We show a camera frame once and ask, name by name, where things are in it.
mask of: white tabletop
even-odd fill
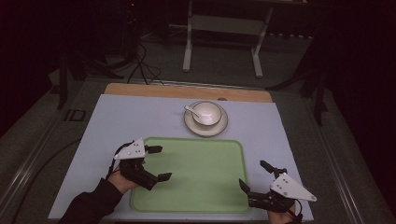
[[[200,99],[159,98],[103,94],[91,120],[49,218],[61,218],[74,197],[82,191],[92,191],[105,177],[117,148],[137,138],[151,136],[200,138],[184,123],[184,105]],[[260,167],[265,160],[277,168],[287,168],[288,174],[302,184],[290,150],[288,138],[274,103],[216,101],[227,112],[229,123],[224,132],[213,138],[239,141],[244,149],[247,178],[252,191],[266,193],[274,175]],[[251,221],[268,219],[265,211],[250,209],[245,214],[176,214],[139,213],[130,206],[127,192],[115,212],[105,219],[133,220],[204,220]],[[309,204],[302,201],[304,220],[313,220]]]

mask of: person's left hand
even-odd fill
[[[116,171],[108,177],[107,181],[112,183],[122,194],[124,194],[129,189],[139,187],[139,185],[121,175],[119,166],[117,166],[115,170]]]

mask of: dark background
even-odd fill
[[[90,13],[82,9],[89,8],[88,5],[84,5],[88,3],[89,1],[68,1],[65,4],[62,1],[23,0],[2,4],[0,136],[51,88],[48,74],[59,66],[61,17],[75,20],[82,18],[85,23],[69,27],[73,30],[70,34],[83,36],[77,38],[78,41],[83,41],[77,44],[84,44],[84,39],[90,43],[81,46],[85,46],[83,48],[90,52],[92,57],[103,53],[99,50],[101,48],[96,48],[103,43],[95,39],[98,30],[92,24]],[[119,31],[121,26],[117,24],[123,24],[123,14],[114,13],[114,10],[120,9],[120,2],[102,0],[97,4],[106,6],[107,13],[112,14],[108,17],[112,20],[107,21],[107,29],[113,29],[111,32]],[[163,23],[168,22],[185,23],[187,18],[187,1],[151,0],[140,6],[136,13],[146,27],[161,28]],[[311,9],[295,10],[281,7],[274,14],[269,32],[286,34],[285,37],[292,34],[316,37],[313,40],[315,44],[311,45],[315,47],[308,50],[304,63],[309,62],[306,64],[313,67],[330,65],[326,86],[332,90],[334,99],[361,149],[361,154],[395,215],[394,12],[394,1],[348,2],[344,9],[326,14],[328,17]],[[295,19],[297,17],[301,18],[300,22]],[[162,18],[162,23],[155,22],[156,18]],[[102,47],[116,49],[120,46],[116,39]]]

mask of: spoon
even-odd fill
[[[202,114],[200,114],[198,111],[192,109],[191,107],[185,105],[184,108],[186,110],[189,110],[192,114],[196,115],[198,117],[198,119],[203,123],[208,125],[210,123],[210,118],[203,116]]]

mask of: black sleeve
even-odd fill
[[[102,217],[113,213],[121,198],[119,190],[102,178],[93,192],[83,192],[73,199],[58,224],[99,223]]]

